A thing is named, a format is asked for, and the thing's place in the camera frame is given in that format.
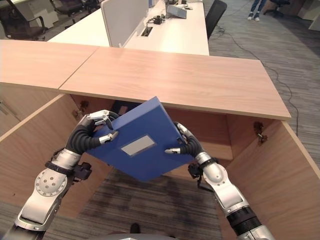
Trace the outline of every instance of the black chair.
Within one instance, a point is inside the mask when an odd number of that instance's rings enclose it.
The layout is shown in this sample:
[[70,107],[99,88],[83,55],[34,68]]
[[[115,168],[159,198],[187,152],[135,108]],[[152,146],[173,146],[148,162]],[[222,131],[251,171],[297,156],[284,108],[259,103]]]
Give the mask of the black chair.
[[278,11],[278,8],[283,7],[284,5],[289,5],[290,1],[289,0],[270,0],[270,2],[275,3],[276,7],[275,9],[268,9],[266,10],[263,15],[266,15],[267,13],[274,13],[274,17],[280,15],[281,17],[284,16],[284,14],[280,11]]
[[[46,32],[47,28],[41,16],[27,20],[12,1],[0,0],[0,2],[7,3],[0,8],[0,21],[8,39],[38,40],[39,36]],[[30,26],[30,23],[36,19],[40,20],[41,26]]]
[[215,0],[210,7],[210,10],[205,17],[206,36],[208,40],[227,7],[228,5],[220,0]]
[[55,0],[50,0],[50,3],[57,13],[68,15],[68,17],[71,17],[73,24],[75,24],[76,21],[73,18],[73,14],[81,12],[84,9],[83,2],[81,0],[59,0],[59,2],[61,3],[61,6],[57,6]]
[[86,0],[84,2],[84,9],[88,11],[88,14],[91,14],[95,10],[100,8],[99,0]]

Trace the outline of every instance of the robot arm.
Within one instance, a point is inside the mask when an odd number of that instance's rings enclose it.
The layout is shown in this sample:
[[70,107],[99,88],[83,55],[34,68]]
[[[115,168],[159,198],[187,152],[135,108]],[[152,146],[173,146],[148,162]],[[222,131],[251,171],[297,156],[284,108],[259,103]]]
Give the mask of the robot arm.
[[217,163],[201,146],[196,137],[181,123],[175,122],[177,129],[186,140],[186,145],[180,148],[165,150],[168,154],[189,154],[197,163],[189,165],[189,172],[193,178],[203,176],[214,192],[215,199],[224,212],[230,226],[237,235],[237,240],[275,240],[268,228],[261,224],[249,203],[233,185],[226,169]]
[[56,152],[46,169],[39,173],[34,182],[32,195],[24,204],[14,226],[4,240],[41,240],[51,225],[61,205],[62,198],[74,182],[86,180],[91,174],[91,165],[79,165],[84,152],[112,141],[118,132],[101,137],[92,137],[98,125],[107,125],[113,130],[111,120],[118,115],[101,110],[85,115],[72,131],[65,148]]

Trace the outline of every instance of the cabinet door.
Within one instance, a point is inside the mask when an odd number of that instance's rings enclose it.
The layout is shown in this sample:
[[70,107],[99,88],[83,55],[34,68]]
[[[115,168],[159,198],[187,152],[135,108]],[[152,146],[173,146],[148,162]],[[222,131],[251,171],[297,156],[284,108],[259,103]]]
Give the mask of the cabinet door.
[[[71,96],[60,94],[0,137],[0,201],[18,206],[26,202],[35,177],[76,126],[74,110],[78,108]],[[89,155],[81,160],[92,165],[92,174],[63,198],[59,213],[67,217],[78,215],[111,169]]]
[[[320,170],[287,122],[275,120],[226,168],[276,240],[320,239]],[[236,235],[220,214],[223,239]]]
[[0,84],[0,101],[4,102],[11,114],[20,121],[58,94],[58,92],[54,91],[23,87],[16,84]]
[[0,101],[0,136],[20,121],[10,113],[10,110]]

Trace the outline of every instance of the blue folder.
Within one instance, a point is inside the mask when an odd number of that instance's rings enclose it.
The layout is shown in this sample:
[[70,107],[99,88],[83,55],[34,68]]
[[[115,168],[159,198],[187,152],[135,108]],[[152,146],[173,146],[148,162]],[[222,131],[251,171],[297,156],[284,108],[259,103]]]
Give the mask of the blue folder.
[[[132,177],[148,181],[191,162],[189,155],[167,154],[182,139],[157,97],[146,101],[112,121],[119,135],[88,153]],[[107,126],[94,137],[110,133]]]

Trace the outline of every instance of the shoe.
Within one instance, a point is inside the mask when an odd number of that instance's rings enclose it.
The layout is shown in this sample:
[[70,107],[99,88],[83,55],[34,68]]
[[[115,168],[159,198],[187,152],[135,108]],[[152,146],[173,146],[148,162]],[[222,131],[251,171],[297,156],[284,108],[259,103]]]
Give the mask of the shoe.
[[252,20],[252,17],[254,16],[254,13],[252,12],[252,13],[249,13],[249,16],[248,16],[248,20]]
[[254,15],[254,17],[253,17],[253,19],[256,21],[256,22],[259,22],[260,21],[260,18],[259,18],[259,13],[260,12],[257,12],[255,15]]
[[140,234],[140,225],[138,223],[133,223],[130,227],[131,234]]

